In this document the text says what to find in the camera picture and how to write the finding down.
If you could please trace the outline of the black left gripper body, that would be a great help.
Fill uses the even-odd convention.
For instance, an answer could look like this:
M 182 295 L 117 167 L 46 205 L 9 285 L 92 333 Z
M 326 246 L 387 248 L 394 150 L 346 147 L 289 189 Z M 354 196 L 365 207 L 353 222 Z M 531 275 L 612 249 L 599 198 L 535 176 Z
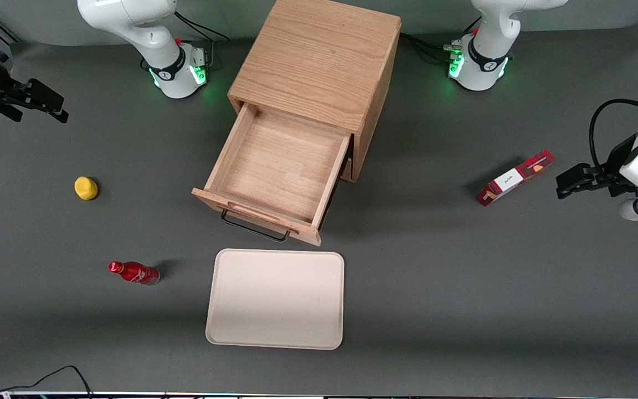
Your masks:
M 620 169 L 623 167 L 635 144 L 636 136 L 629 136 L 625 141 L 613 147 L 606 161 L 600 162 L 598 168 L 604 174 L 604 181 L 611 197 L 625 193 L 638 194 L 638 189 L 625 178 Z

